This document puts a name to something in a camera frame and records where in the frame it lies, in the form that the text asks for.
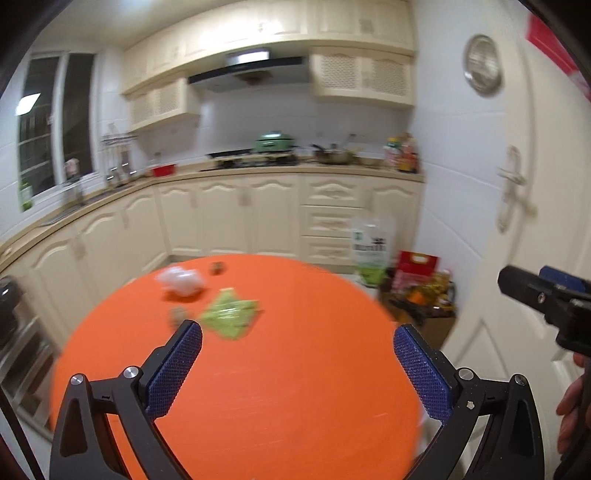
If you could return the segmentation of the person's right hand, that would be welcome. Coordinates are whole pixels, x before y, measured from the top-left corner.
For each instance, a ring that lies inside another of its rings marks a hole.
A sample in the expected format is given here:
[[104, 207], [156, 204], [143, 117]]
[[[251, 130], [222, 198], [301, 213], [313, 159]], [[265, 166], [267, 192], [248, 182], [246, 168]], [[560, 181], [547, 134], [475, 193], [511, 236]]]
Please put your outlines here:
[[556, 407], [556, 414], [562, 418], [557, 439], [557, 451], [564, 454], [572, 443], [579, 414], [579, 406], [583, 396], [584, 377], [577, 378], [565, 391]]

